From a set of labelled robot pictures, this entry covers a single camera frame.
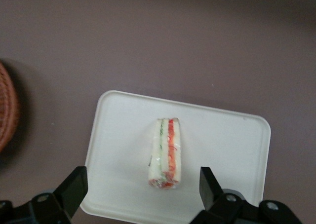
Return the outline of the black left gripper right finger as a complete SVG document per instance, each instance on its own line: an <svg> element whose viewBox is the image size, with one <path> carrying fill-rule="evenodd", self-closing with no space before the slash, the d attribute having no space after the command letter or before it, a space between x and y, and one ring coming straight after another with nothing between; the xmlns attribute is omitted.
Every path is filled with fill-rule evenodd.
<svg viewBox="0 0 316 224"><path fill-rule="evenodd" d="M253 206L237 191L223 190L209 167L200 168L199 193L204 205L201 212L207 224L300 224L285 204L263 200Z"/></svg>

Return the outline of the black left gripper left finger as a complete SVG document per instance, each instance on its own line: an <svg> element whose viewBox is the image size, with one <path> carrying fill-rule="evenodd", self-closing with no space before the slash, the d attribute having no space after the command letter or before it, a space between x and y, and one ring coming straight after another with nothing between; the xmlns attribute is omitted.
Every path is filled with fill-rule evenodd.
<svg viewBox="0 0 316 224"><path fill-rule="evenodd" d="M70 224L88 192L87 168L76 167L53 191L34 196L14 207L9 200L0 202L2 224Z"/></svg>

